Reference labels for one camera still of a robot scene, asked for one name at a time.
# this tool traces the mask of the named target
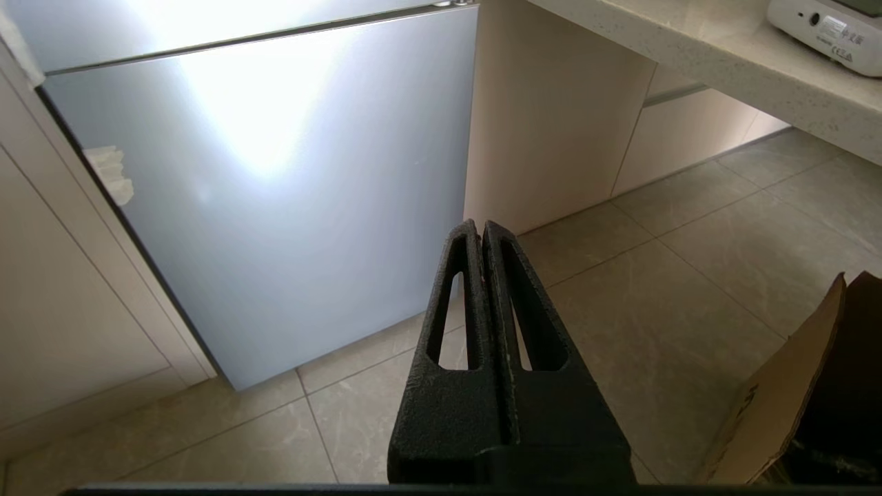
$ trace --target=white appliance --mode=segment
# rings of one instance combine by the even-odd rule
[[[882,0],[772,0],[769,22],[864,76],[882,76]]]

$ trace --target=label sticker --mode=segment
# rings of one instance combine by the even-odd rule
[[[860,46],[863,44],[863,34],[858,33],[853,27],[846,27],[842,31],[842,40]]]
[[[821,36],[829,38],[831,41],[838,41],[842,37],[842,32],[848,25],[830,16],[825,16],[824,21],[818,27]]]
[[[842,60],[848,60],[849,62],[855,61],[852,58],[851,53],[843,47],[833,47],[833,53]]]

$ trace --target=tile grout line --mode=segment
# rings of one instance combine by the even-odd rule
[[[643,457],[638,455],[637,450],[634,449],[633,447],[631,448],[631,454],[634,455],[634,458],[637,458],[637,461],[640,462],[641,465],[643,465],[643,468],[646,469],[647,472],[649,472],[649,475],[653,476],[653,479],[655,479],[655,482],[657,484],[662,483],[662,481],[659,480],[659,478],[652,472],[652,470],[649,469],[649,465],[647,465],[647,463],[643,461]]]
[[[452,333],[453,331],[455,331],[455,330],[457,330],[457,329],[460,329],[460,328],[462,328],[462,327],[464,327],[464,326],[458,326],[458,327],[455,327],[455,328],[453,328],[453,329],[450,329],[449,331],[445,332],[445,334]],[[239,422],[238,424],[231,425],[230,427],[228,427],[228,428],[226,428],[226,429],[223,429],[222,431],[216,432],[215,434],[212,434],[211,436],[208,436],[207,438],[205,438],[205,439],[203,439],[203,440],[199,440],[199,441],[196,441],[196,442],[194,442],[194,443],[192,443],[192,444],[190,444],[190,445],[188,445],[188,446],[186,446],[186,447],[182,447],[181,449],[178,449],[178,450],[176,450],[176,451],[174,451],[174,452],[172,452],[172,453],[169,453],[168,455],[164,455],[164,456],[162,456],[162,457],[160,457],[160,458],[158,458],[158,459],[156,459],[156,460],[153,460],[152,462],[149,462],[149,463],[147,463],[147,464],[145,464],[145,465],[142,465],[142,466],[140,466],[140,467],[138,467],[138,468],[136,468],[136,469],[134,469],[134,470],[129,470],[129,471],[125,472],[124,474],[122,474],[121,476],[119,476],[119,477],[115,477],[114,480],[120,480],[120,479],[126,478],[126,477],[128,477],[128,476],[130,476],[130,475],[132,475],[132,474],[134,474],[134,473],[136,473],[136,472],[139,472],[139,471],[141,471],[141,470],[144,470],[144,469],[147,469],[147,468],[149,468],[149,467],[152,467],[152,466],[154,466],[155,464],[157,464],[157,463],[159,463],[159,462],[163,462],[163,461],[167,460],[168,458],[171,458],[172,456],[179,455],[179,454],[181,454],[182,452],[184,452],[184,451],[186,451],[186,450],[188,450],[188,449],[190,449],[190,448],[192,448],[192,447],[196,447],[196,446],[198,446],[198,445],[200,445],[200,444],[204,444],[204,443],[206,443],[207,441],[212,440],[212,439],[214,439],[214,438],[216,438],[216,437],[218,437],[218,436],[220,436],[220,435],[222,435],[222,434],[224,434],[224,433],[226,433],[226,432],[232,431],[233,429],[235,429],[235,428],[237,428],[237,427],[241,427],[242,425],[248,424],[249,422],[251,422],[251,421],[253,421],[253,420],[257,420],[257,419],[259,419],[259,418],[261,418],[261,417],[263,417],[263,416],[269,415],[270,413],[273,413],[274,411],[276,411],[276,410],[278,410],[278,409],[281,409],[281,408],[284,408],[284,407],[288,406],[289,404],[291,404],[291,403],[293,403],[293,402],[296,402],[296,401],[299,401],[299,400],[301,400],[301,399],[305,399],[305,400],[306,400],[306,402],[307,402],[307,406],[308,406],[309,409],[310,409],[310,414],[312,415],[312,420],[313,420],[313,422],[316,423],[316,429],[318,429],[319,437],[321,437],[321,429],[318,427],[318,421],[316,420],[315,412],[312,411],[312,406],[311,406],[311,403],[310,403],[310,401],[309,401],[309,395],[315,394],[315,393],[317,393],[318,391],[321,391],[322,389],[326,389],[326,388],[328,388],[328,387],[330,387],[330,386],[333,386],[334,384],[337,384],[338,382],[341,382],[341,381],[343,381],[343,380],[349,379],[349,378],[351,378],[351,377],[353,377],[353,376],[355,376],[355,375],[357,375],[357,374],[359,374],[359,373],[361,373],[361,372],[367,371],[367,370],[369,370],[369,369],[371,369],[371,368],[373,368],[373,367],[376,367],[377,365],[380,365],[380,364],[382,364],[382,363],[384,363],[384,362],[388,362],[389,360],[392,360],[393,358],[399,357],[400,355],[403,355],[404,353],[407,353],[408,351],[410,351],[410,350],[412,350],[412,349],[415,349],[415,348],[416,348],[416,346],[414,346],[414,347],[412,347],[412,348],[405,349],[404,351],[401,351],[401,353],[397,353],[397,354],[395,354],[395,355],[393,355],[393,356],[391,356],[391,357],[386,358],[385,360],[383,360],[383,361],[381,361],[381,362],[377,362],[377,363],[375,363],[375,364],[373,364],[373,365],[371,365],[371,366],[369,366],[369,367],[365,367],[364,369],[361,369],[361,370],[358,371],[358,372],[355,372],[355,373],[349,374],[348,376],[346,376],[346,377],[344,377],[344,378],[342,378],[342,379],[336,380],[336,381],[332,382],[331,384],[328,384],[327,386],[322,386],[322,387],[320,387],[319,389],[316,389],[315,391],[311,391],[311,392],[309,392],[309,393],[306,392],[306,388],[303,386],[303,380],[300,378],[300,373],[299,373],[299,372],[296,370],[296,368],[295,368],[295,369],[294,369],[294,373],[295,373],[295,375],[297,376],[297,381],[300,383],[300,387],[301,387],[301,389],[302,389],[302,391],[303,391],[303,395],[302,395],[302,396],[298,396],[298,397],[296,397],[295,399],[293,399],[293,400],[291,400],[291,401],[289,401],[289,402],[285,402],[285,403],[283,403],[283,404],[281,404],[281,405],[279,405],[279,406],[277,406],[277,407],[275,407],[275,408],[272,408],[272,409],[267,410],[267,411],[265,411],[265,412],[263,412],[263,413],[261,413],[261,414],[259,414],[259,415],[256,415],[255,417],[251,417],[251,418],[249,418],[249,419],[247,419],[247,420],[243,420],[242,422]],[[325,454],[328,455],[328,453],[327,453],[327,446],[325,445],[325,440],[324,440],[324,438],[322,438],[322,446],[325,448]],[[330,455],[328,455],[328,462],[331,462]],[[331,467],[332,467],[332,471],[334,471],[334,478],[337,479],[337,474],[336,474],[336,471],[333,469],[333,463],[332,463],[332,462],[331,462]],[[3,486],[0,486],[0,489],[4,489],[5,482],[6,482],[6,478],[8,478],[8,477],[4,477],[4,484],[3,484]]]
[[[794,204],[790,203],[789,201],[787,201],[787,199],[784,199],[784,198],[774,194],[773,192],[767,192],[767,193],[772,195],[775,199],[777,199],[778,201],[780,201],[784,205],[787,205],[788,207],[793,208],[794,210],[799,212],[800,214],[805,215],[808,219],[810,219],[812,222],[817,223],[820,227],[827,229],[827,230],[833,232],[834,234],[838,235],[839,237],[843,238],[845,241],[850,243],[852,246],[855,246],[856,248],[862,250],[864,253],[868,254],[872,258],[882,260],[882,254],[876,254],[875,252],[870,251],[870,249],[868,249],[866,246],[863,246],[862,244],[858,243],[857,241],[852,239],[849,235],[847,235],[843,232],[840,232],[838,229],[836,229],[833,226],[828,225],[823,220],[815,218],[814,215],[812,215],[810,212],[806,212],[805,210],[800,208],[798,205],[794,205]]]
[[[316,412],[312,409],[312,403],[310,402],[310,396],[306,394],[306,387],[303,386],[303,380],[300,378],[300,373],[297,370],[294,370],[294,374],[297,376],[297,381],[300,382],[300,388],[303,390],[303,397],[306,398],[306,407],[310,409],[310,415],[312,416],[312,423],[316,426],[316,432],[318,432],[318,439],[322,441],[322,449],[325,450],[325,458],[328,461],[328,465],[331,466],[331,473],[333,474],[333,480],[339,484],[340,478],[337,477],[337,469],[333,466],[333,460],[331,460],[331,454],[328,453],[328,445],[325,443],[325,435],[322,434],[322,428],[318,425],[318,419],[316,418]]]
[[[742,177],[742,179],[744,179],[744,180],[747,181],[748,183],[751,183],[747,178]],[[753,196],[753,195],[755,195],[755,194],[757,194],[757,193],[759,193],[759,192],[762,192],[762,191],[764,191],[764,190],[763,190],[762,188],[760,188],[759,186],[757,186],[757,190],[756,190],[755,192],[750,192],[750,193],[744,195],[743,197],[741,197],[741,198],[739,198],[739,199],[735,199],[735,200],[733,200],[733,201],[730,201],[730,202],[727,203],[726,205],[723,205],[723,206],[717,207],[717,208],[715,208],[714,210],[711,210],[711,211],[707,212],[706,214],[702,214],[700,217],[696,217],[696,218],[694,218],[694,219],[692,219],[692,220],[690,220],[690,221],[688,221],[688,222],[684,222],[683,224],[680,224],[679,226],[676,226],[676,227],[673,228],[673,229],[668,229],[668,230],[662,232],[660,235],[655,236],[655,238],[658,239],[658,238],[661,238],[662,236],[667,236],[668,234],[670,234],[670,233],[676,231],[677,229],[680,229],[680,228],[682,228],[682,227],[688,226],[689,224],[692,224],[693,222],[700,221],[701,219],[704,219],[705,217],[709,216],[710,214],[716,214],[717,212],[721,211],[723,208],[726,208],[726,207],[730,207],[730,206],[732,206],[732,205],[735,205],[735,204],[738,203],[739,201],[741,201],[741,200],[743,200],[743,199],[748,199],[748,198],[750,198],[751,196]]]
[[[775,334],[775,335],[779,336],[780,338],[782,338],[784,341],[786,341],[786,340],[787,340],[787,336],[782,336],[781,334],[779,334],[778,331],[774,330],[774,328],[773,328],[772,326],[770,326],[767,322],[765,322],[764,320],[762,320],[758,315],[756,315],[755,313],[751,312],[749,309],[747,309],[746,307],[744,307],[744,305],[742,305],[738,300],[736,300],[734,297],[732,297],[732,295],[730,295],[725,289],[721,288],[721,287],[720,287],[716,282],[714,282],[710,277],[707,277],[707,275],[706,275],[704,272],[702,272],[700,269],[698,269],[698,268],[695,267],[693,264],[689,263],[686,259],[684,259],[682,256],[680,256],[680,254],[677,253],[676,250],[674,250],[672,247],[668,246],[668,244],[665,243],[664,240],[662,240],[662,238],[661,238],[661,236],[665,236],[665,235],[667,235],[667,234],[669,234],[669,233],[671,233],[671,232],[674,232],[674,231],[677,230],[677,229],[680,229],[680,228],[682,228],[682,227],[684,227],[684,226],[687,226],[687,225],[689,225],[689,224],[691,224],[691,223],[693,223],[693,222],[695,222],[695,221],[698,221],[698,220],[700,220],[700,219],[703,219],[703,218],[707,217],[708,215],[713,214],[714,212],[718,212],[718,211],[722,210],[722,209],[725,208],[725,207],[729,207],[729,206],[731,206],[731,205],[735,205],[735,204],[738,203],[739,201],[742,201],[742,200],[748,199],[748,198],[750,198],[751,196],[753,196],[753,195],[755,195],[755,194],[758,194],[758,193],[760,193],[760,192],[762,192],[762,191],[764,191],[764,190],[761,190],[761,189],[760,189],[760,190],[756,190],[755,192],[753,192],[753,193],[751,193],[751,194],[749,194],[749,195],[747,195],[747,196],[745,196],[745,197],[743,197],[743,198],[741,198],[741,199],[738,199],[738,200],[736,200],[736,201],[733,201],[732,203],[729,203],[729,204],[726,205],[726,206],[723,206],[723,207],[717,208],[717,209],[714,210],[713,212],[709,212],[709,213],[707,213],[707,214],[705,214],[705,215],[702,215],[702,216],[699,217],[698,219],[693,219],[693,220],[687,222],[686,224],[683,224],[682,226],[680,226],[680,227],[678,227],[678,228],[675,228],[675,229],[672,229],[672,230],[670,230],[670,231],[668,231],[668,232],[666,232],[666,233],[663,233],[662,235],[659,235],[658,237],[655,237],[654,240],[655,240],[655,241],[658,241],[659,243],[661,243],[661,245],[664,246],[665,248],[667,248],[668,251],[670,251],[671,253],[674,253],[674,255],[675,255],[677,258],[679,258],[680,260],[682,260],[683,263],[685,263],[687,266],[691,267],[692,270],[694,270],[695,272],[699,273],[699,274],[701,275],[701,277],[704,277],[705,280],[708,281],[708,282],[710,282],[715,288],[719,289],[720,292],[722,292],[723,295],[725,295],[729,300],[732,301],[732,303],[734,303],[734,304],[736,304],[738,307],[744,309],[745,312],[748,312],[748,313],[749,313],[754,319],[758,320],[761,324],[763,324],[763,326],[765,326],[765,327],[766,327],[766,328],[767,328],[772,334]],[[622,210],[622,213],[625,214],[625,215],[628,215],[628,213],[625,212],[624,210]]]
[[[118,480],[121,480],[121,479],[123,479],[123,478],[126,478],[126,477],[128,477],[128,476],[130,476],[130,475],[132,475],[132,474],[134,474],[134,473],[136,473],[136,472],[140,472],[141,470],[149,469],[150,467],[153,467],[155,464],[157,464],[157,463],[159,463],[159,462],[164,462],[165,460],[167,460],[168,458],[171,458],[172,456],[179,455],[179,454],[183,453],[184,451],[187,451],[188,449],[190,449],[190,448],[192,448],[192,447],[197,447],[197,446],[199,446],[199,445],[201,445],[201,444],[205,444],[206,442],[208,442],[208,441],[210,441],[210,440],[213,440],[214,438],[216,438],[216,437],[218,437],[218,436],[220,436],[220,435],[222,435],[222,434],[225,434],[225,433],[227,433],[227,432],[230,432],[230,431],[232,431],[233,429],[235,429],[235,428],[237,428],[237,427],[241,427],[241,426],[243,426],[243,425],[245,425],[245,424],[248,424],[248,423],[251,422],[251,421],[254,421],[254,420],[257,420],[257,419],[259,419],[259,418],[261,418],[261,417],[264,417],[264,416],[266,416],[266,415],[269,415],[269,414],[273,413],[273,412],[276,411],[276,410],[283,409],[283,408],[287,407],[289,404],[291,404],[291,403],[293,403],[293,402],[297,402],[297,401],[302,400],[302,399],[305,399],[305,398],[306,398],[306,393],[304,392],[304,393],[303,393],[303,396],[298,396],[297,398],[291,400],[290,402],[285,402],[284,404],[281,404],[281,405],[279,405],[279,406],[277,406],[277,407],[275,407],[275,408],[269,409],[269,410],[265,411],[264,413],[261,413],[260,415],[256,415],[256,416],[254,416],[254,417],[252,417],[252,418],[249,418],[248,420],[243,420],[242,422],[240,422],[240,423],[238,423],[238,424],[236,424],[236,425],[231,425],[230,427],[228,427],[228,428],[226,428],[226,429],[224,429],[224,430],[222,430],[222,431],[220,431],[220,432],[216,432],[216,433],[212,434],[211,436],[208,436],[207,438],[205,438],[205,439],[203,439],[203,440],[199,440],[199,441],[194,442],[193,444],[190,444],[189,446],[182,447],[181,449],[178,449],[178,450],[176,450],[176,451],[173,452],[173,453],[170,453],[170,454],[168,454],[168,455],[162,456],[161,458],[158,458],[158,459],[156,459],[156,460],[153,460],[152,462],[149,462],[149,463],[146,464],[146,465],[142,465],[141,467],[138,467],[137,469],[129,470],[128,472],[122,474],[122,476],[116,477],[114,480],[117,480],[117,481],[118,481]]]
[[[824,161],[821,161],[821,162],[818,162],[818,163],[812,165],[811,167],[809,167],[809,168],[806,169],[806,170],[800,170],[799,172],[795,173],[793,176],[787,176],[787,177],[784,177],[784,178],[781,179],[781,180],[775,181],[774,183],[771,183],[770,185],[766,186],[765,188],[762,188],[762,190],[765,191],[765,190],[767,190],[767,189],[769,189],[769,188],[771,188],[771,187],[773,187],[773,186],[777,186],[778,184],[781,184],[781,183],[783,183],[783,182],[785,182],[785,181],[789,181],[790,179],[794,179],[794,178],[796,178],[796,177],[799,177],[799,176],[801,176],[802,174],[805,174],[806,172],[809,172],[810,170],[817,169],[818,167],[820,167],[820,166],[822,166],[822,165],[827,165],[828,163],[830,163],[830,162],[832,162],[832,161],[834,161],[834,160],[836,160],[836,159],[842,157],[842,156],[843,156],[844,154],[846,154],[846,153],[847,153],[847,152],[841,152],[841,153],[838,153],[838,154],[836,154],[835,156],[833,156],[833,157],[831,157],[831,158],[829,158],[829,159],[827,159],[827,160],[824,160]]]
[[[451,329],[451,330],[449,330],[449,331],[445,331],[443,335],[448,335],[448,334],[452,333],[453,331],[457,331],[457,330],[459,330],[459,329],[462,329],[462,328],[465,327],[465,326],[466,326],[465,324],[463,324],[462,326],[456,326],[456,327],[454,327],[453,329]],[[324,386],[322,386],[322,387],[316,389],[315,391],[309,391],[309,392],[307,392],[307,391],[306,391],[306,388],[304,388],[304,389],[303,389],[303,393],[304,393],[304,395],[306,395],[306,396],[314,395],[315,393],[317,393],[317,392],[319,392],[319,391],[322,391],[323,389],[327,389],[327,388],[329,388],[329,387],[331,387],[331,386],[333,386],[333,385],[335,385],[335,384],[337,384],[337,383],[340,383],[340,382],[342,382],[342,381],[344,381],[344,380],[351,379],[351,378],[353,378],[354,376],[356,376],[356,375],[358,375],[358,374],[360,374],[360,373],[362,373],[362,372],[368,371],[368,370],[370,370],[370,369],[376,367],[377,365],[384,364],[384,363],[388,362],[389,360],[392,360],[393,358],[400,357],[401,355],[404,355],[405,353],[407,353],[407,352],[409,352],[409,351],[412,351],[412,350],[414,350],[414,349],[416,349],[416,345],[414,345],[414,346],[412,346],[412,347],[410,347],[410,348],[408,348],[408,349],[405,349],[405,350],[403,350],[403,351],[400,351],[400,352],[398,352],[398,353],[392,355],[391,357],[384,358],[383,360],[380,360],[379,362],[376,362],[375,364],[368,365],[367,367],[364,367],[363,369],[361,369],[361,370],[358,371],[358,372],[352,372],[352,373],[350,373],[348,376],[343,377],[343,378],[341,378],[341,379],[337,379],[337,380],[335,380],[334,382],[332,382],[332,383],[330,383],[330,384],[326,384],[326,385],[324,385]]]
[[[572,278],[574,278],[574,277],[580,276],[580,275],[584,274],[585,272],[588,272],[589,270],[591,270],[591,269],[593,269],[593,268],[595,268],[595,267],[599,267],[599,266],[601,266],[601,265],[603,265],[603,264],[606,264],[606,263],[608,263],[608,262],[611,262],[612,260],[621,257],[622,255],[626,254],[627,252],[630,252],[631,250],[634,250],[634,249],[640,248],[640,246],[643,246],[644,244],[652,243],[653,241],[655,241],[655,238],[654,238],[654,237],[650,237],[650,238],[647,239],[646,241],[644,241],[644,242],[642,242],[642,243],[639,243],[639,244],[635,244],[634,246],[632,246],[631,248],[628,248],[628,249],[626,249],[626,250],[622,250],[622,251],[620,251],[619,253],[616,253],[615,255],[609,257],[608,259],[606,259],[606,260],[604,260],[604,261],[602,261],[602,262],[598,262],[598,263],[592,265],[591,267],[588,267],[588,268],[584,268],[584,269],[582,269],[582,270],[579,270],[577,273],[575,273],[575,274],[573,274],[573,275],[569,275],[569,276],[565,277],[564,279],[561,279],[560,281],[555,282],[554,284],[550,284],[549,286],[547,286],[547,287],[545,288],[545,290],[547,291],[547,290],[549,290],[549,289],[551,289],[551,288],[554,288],[554,287],[557,286],[558,284],[563,284],[564,282],[570,281],[570,280],[571,280]]]
[[[782,340],[784,340],[784,341],[786,341],[786,340],[788,339],[787,336],[785,336],[785,335],[781,335],[781,333],[779,333],[778,331],[776,331],[776,330],[774,329],[774,327],[772,327],[771,324],[769,324],[769,323],[766,322],[765,320],[761,319],[761,318],[759,317],[759,315],[757,315],[756,313],[751,312],[751,310],[750,310],[749,308],[745,307],[743,304],[741,304],[741,302],[739,302],[738,300],[736,300],[735,297],[733,297],[732,295],[730,295],[728,291],[726,291],[725,289],[721,288],[720,285],[717,284],[713,279],[711,279],[710,277],[707,277],[707,274],[705,274],[704,272],[702,272],[701,269],[699,269],[698,267],[695,267],[693,264],[689,263],[689,260],[683,258],[679,253],[676,252],[676,250],[674,250],[672,247],[668,246],[668,244],[665,243],[664,240],[659,239],[659,243],[661,243],[662,246],[664,246],[665,248],[667,248],[669,252],[674,253],[674,255],[675,255],[678,259],[682,260],[684,264],[686,264],[687,266],[691,267],[691,269],[694,270],[695,272],[699,273],[699,274],[701,275],[701,277],[704,277],[705,280],[708,281],[708,282],[710,282],[712,286],[714,286],[715,288],[719,289],[720,292],[721,292],[723,295],[725,295],[729,300],[732,301],[732,303],[736,304],[739,308],[741,308],[741,309],[744,310],[745,312],[749,313],[754,319],[756,319],[760,324],[762,324],[763,327],[765,327],[770,333],[772,333],[772,334],[774,334],[774,335],[780,337],[780,338],[781,338]]]

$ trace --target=cardboard flap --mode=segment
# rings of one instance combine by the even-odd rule
[[[700,483],[750,483],[781,456],[833,343],[845,289],[839,274],[818,309],[745,383],[699,473]]]

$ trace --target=beige cabinet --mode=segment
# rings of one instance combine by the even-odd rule
[[[525,0],[482,1],[477,36],[466,218],[519,234],[609,198],[655,63]]]
[[[0,150],[0,430],[168,368]]]
[[[0,47],[0,461],[214,375]]]
[[[741,145],[757,113],[713,89],[643,108],[613,196]]]

